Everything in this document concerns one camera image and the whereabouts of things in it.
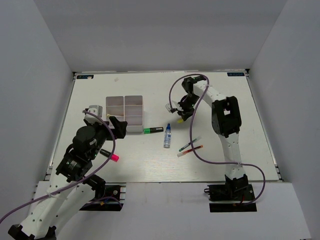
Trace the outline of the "pink highlighter marker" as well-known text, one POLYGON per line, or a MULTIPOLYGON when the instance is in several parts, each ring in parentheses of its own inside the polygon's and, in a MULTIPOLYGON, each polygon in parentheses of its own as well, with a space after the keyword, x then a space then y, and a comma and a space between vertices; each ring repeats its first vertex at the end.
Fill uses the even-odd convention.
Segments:
POLYGON ((105 150, 105 149, 101 149, 99 151, 100 154, 102 154, 103 156, 110 158, 112 161, 117 162, 119 160, 119 156, 115 155, 115 154, 111 154, 111 152, 105 150))

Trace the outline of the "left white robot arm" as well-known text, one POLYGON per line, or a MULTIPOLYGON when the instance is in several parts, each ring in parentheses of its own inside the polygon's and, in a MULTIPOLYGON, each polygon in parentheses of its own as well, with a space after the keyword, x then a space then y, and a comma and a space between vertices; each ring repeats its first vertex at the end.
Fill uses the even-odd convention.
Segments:
POLYGON ((106 182, 92 168, 105 141, 126 136, 127 121, 110 116, 108 121, 85 112, 85 126, 79 128, 55 169, 46 195, 32 200, 36 207, 8 234, 15 240, 54 240, 62 227, 89 200, 105 196, 106 182))

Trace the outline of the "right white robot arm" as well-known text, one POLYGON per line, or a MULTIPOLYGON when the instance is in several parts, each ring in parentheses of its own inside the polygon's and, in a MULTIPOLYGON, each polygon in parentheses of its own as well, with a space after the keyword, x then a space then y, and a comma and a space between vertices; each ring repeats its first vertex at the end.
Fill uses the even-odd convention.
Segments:
POLYGON ((225 96, 208 85, 203 74, 188 74, 181 83, 186 95, 171 110, 177 112, 182 121, 186 121, 196 112, 195 104, 204 101, 211 107, 211 125, 218 135, 224 155, 225 184, 211 190, 213 201, 231 201, 242 199, 249 182, 241 165, 239 132, 242 125, 238 99, 225 96))

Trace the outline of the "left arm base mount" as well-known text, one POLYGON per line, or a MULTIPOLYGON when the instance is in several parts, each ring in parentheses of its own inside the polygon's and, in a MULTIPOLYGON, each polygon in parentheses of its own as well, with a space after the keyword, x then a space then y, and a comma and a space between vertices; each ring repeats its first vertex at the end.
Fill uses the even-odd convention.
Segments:
POLYGON ((104 195, 93 198, 80 211, 120 212, 125 202, 126 184, 110 183, 105 185, 104 195))

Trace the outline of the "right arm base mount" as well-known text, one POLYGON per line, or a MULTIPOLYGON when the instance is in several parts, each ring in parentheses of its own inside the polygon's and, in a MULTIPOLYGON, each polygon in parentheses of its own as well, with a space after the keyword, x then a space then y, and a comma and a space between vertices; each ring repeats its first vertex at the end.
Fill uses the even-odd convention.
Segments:
POLYGON ((255 199, 251 184, 240 190, 234 196, 227 192, 224 184, 208 185, 203 192, 208 195, 209 211, 211 213, 250 213, 257 212, 256 203, 248 202, 255 199))

